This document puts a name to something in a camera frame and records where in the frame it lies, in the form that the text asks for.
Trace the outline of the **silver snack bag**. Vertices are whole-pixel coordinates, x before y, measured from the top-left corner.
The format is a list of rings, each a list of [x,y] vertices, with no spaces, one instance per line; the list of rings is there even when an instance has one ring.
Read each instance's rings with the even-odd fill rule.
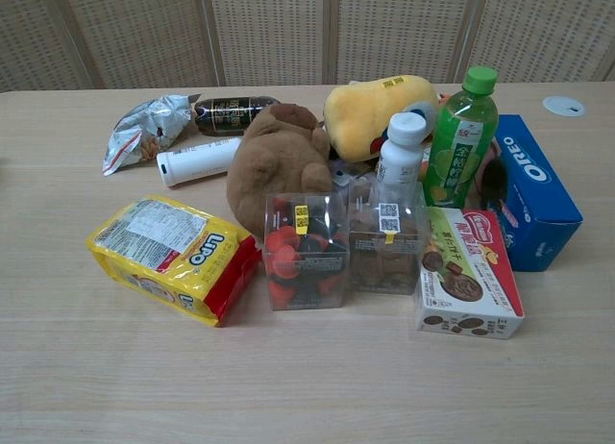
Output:
[[[102,174],[153,160],[167,150],[192,119],[192,105],[200,94],[167,94],[137,105],[111,131]]]

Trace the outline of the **clear box red black pieces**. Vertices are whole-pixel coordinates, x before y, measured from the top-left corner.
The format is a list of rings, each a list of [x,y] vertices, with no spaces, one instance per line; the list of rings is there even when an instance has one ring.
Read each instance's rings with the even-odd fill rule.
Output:
[[[350,265],[347,211],[341,195],[269,195],[263,260],[271,309],[341,307]]]

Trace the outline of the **white cylindrical tube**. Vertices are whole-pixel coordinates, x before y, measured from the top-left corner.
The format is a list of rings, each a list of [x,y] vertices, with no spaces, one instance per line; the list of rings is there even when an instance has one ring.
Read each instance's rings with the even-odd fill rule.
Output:
[[[170,187],[227,172],[241,140],[232,137],[157,154],[162,181]]]

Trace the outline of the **white plastic medicine bottle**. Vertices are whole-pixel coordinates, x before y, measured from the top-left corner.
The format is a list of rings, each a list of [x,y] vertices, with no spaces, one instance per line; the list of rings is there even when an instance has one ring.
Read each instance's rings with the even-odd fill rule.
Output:
[[[387,140],[381,147],[377,183],[381,187],[413,189],[423,159],[422,142],[428,135],[427,120],[418,112],[395,113],[389,120]]]

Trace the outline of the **blue Oreo box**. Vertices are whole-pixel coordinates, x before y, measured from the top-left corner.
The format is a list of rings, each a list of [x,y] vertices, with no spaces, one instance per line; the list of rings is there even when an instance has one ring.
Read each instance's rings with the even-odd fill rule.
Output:
[[[513,270],[546,270],[582,224],[583,216],[518,114],[502,114],[493,140],[506,172],[498,214]]]

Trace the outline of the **beige folding screen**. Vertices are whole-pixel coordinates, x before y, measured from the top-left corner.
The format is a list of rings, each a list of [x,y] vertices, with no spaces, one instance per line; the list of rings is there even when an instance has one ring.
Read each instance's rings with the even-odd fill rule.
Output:
[[[615,0],[0,0],[0,92],[615,82]]]

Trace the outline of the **dark brown drink bottle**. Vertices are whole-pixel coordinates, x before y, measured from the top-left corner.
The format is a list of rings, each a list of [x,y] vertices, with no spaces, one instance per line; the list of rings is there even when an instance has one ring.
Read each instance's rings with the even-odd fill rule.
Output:
[[[241,136],[258,113],[279,103],[270,96],[205,99],[194,104],[194,121],[206,136]]]

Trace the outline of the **yellow plush toy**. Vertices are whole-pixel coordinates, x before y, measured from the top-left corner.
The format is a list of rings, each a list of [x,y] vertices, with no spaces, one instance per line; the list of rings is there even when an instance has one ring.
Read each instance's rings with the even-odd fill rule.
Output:
[[[425,78],[396,75],[369,82],[353,82],[332,90],[324,105],[324,124],[340,159],[360,162],[376,158],[386,140],[391,116],[419,111],[431,132],[441,96]]]

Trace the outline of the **brown plush toy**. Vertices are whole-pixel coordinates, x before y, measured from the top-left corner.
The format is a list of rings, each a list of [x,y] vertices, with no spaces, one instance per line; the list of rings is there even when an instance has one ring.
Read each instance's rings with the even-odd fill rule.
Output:
[[[330,149],[329,136],[309,109],[280,103],[261,111],[228,170],[227,200],[238,223],[262,239],[268,195],[332,191]]]

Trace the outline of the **red white cookie box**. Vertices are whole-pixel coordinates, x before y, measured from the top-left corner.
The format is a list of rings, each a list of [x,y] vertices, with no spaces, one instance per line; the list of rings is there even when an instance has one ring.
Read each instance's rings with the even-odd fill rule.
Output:
[[[525,312],[496,214],[429,207],[430,240],[415,293],[424,332],[508,339]]]

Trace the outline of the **green tea bottle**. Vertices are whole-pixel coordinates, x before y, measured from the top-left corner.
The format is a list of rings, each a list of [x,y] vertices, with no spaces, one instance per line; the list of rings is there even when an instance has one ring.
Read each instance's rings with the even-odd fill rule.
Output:
[[[452,95],[439,111],[423,181],[428,206],[464,206],[470,184],[498,126],[499,113],[492,99],[497,79],[498,71],[492,67],[470,67],[461,91]]]

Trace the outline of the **clear box brown snacks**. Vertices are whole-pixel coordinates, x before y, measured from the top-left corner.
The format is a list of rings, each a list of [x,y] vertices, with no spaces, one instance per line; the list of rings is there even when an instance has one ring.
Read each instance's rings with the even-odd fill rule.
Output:
[[[354,179],[348,191],[350,289],[410,295],[420,275],[429,236],[423,188],[411,199],[392,186],[379,193],[372,173]]]

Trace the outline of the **yellow Lipo biscuit pack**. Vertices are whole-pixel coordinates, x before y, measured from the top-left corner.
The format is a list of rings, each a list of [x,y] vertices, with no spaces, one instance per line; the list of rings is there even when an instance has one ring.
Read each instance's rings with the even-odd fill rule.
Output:
[[[86,246],[113,280],[212,327],[224,324],[261,262],[245,229],[160,196],[119,210]]]

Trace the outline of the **round white table grommet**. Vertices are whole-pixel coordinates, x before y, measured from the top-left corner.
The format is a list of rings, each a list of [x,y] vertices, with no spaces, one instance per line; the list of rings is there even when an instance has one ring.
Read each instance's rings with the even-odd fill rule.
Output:
[[[543,99],[542,104],[547,111],[565,117],[580,117],[586,112],[580,101],[568,96],[549,96]]]

